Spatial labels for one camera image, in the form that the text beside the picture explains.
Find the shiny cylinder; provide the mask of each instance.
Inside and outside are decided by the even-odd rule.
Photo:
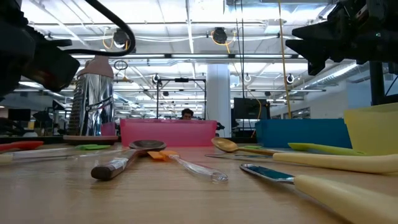
[[[101,125],[114,121],[113,78],[86,73],[78,77],[69,135],[100,136]]]

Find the wooden spoon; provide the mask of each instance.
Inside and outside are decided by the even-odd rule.
[[[211,140],[211,142],[219,150],[224,151],[224,152],[243,151],[243,152],[251,152],[251,153],[267,155],[267,156],[272,156],[272,155],[274,155],[277,152],[277,151],[264,150],[264,149],[246,149],[246,148],[241,148],[237,144],[235,144],[235,142],[232,142],[230,140],[223,139],[223,138],[218,138],[218,137],[213,138]]]

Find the clear plastic utensil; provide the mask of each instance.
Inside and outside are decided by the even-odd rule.
[[[185,161],[176,154],[170,154],[169,158],[177,161],[179,164],[183,165],[184,168],[186,168],[188,171],[195,175],[202,176],[206,179],[210,179],[211,181],[218,183],[225,183],[228,181],[228,176],[219,170]]]
[[[112,150],[112,151],[101,151],[97,153],[91,153],[91,154],[66,154],[66,155],[57,155],[57,156],[40,156],[36,154],[14,154],[14,153],[7,153],[7,154],[1,154],[0,155],[0,164],[8,164],[11,162],[16,162],[16,161],[28,161],[31,159],[85,159],[89,157],[99,157],[99,156],[105,156],[105,155],[110,155],[110,154],[115,154],[119,152],[124,152],[126,150],[123,149],[117,149],[117,150]]]

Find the yellow spatula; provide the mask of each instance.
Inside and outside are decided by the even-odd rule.
[[[289,143],[289,146],[297,151],[307,151],[309,149],[315,149],[322,152],[328,152],[335,155],[341,156],[367,156],[363,152],[357,152],[352,149],[343,148],[343,147],[335,147],[335,146],[324,146],[319,144],[312,143]]]

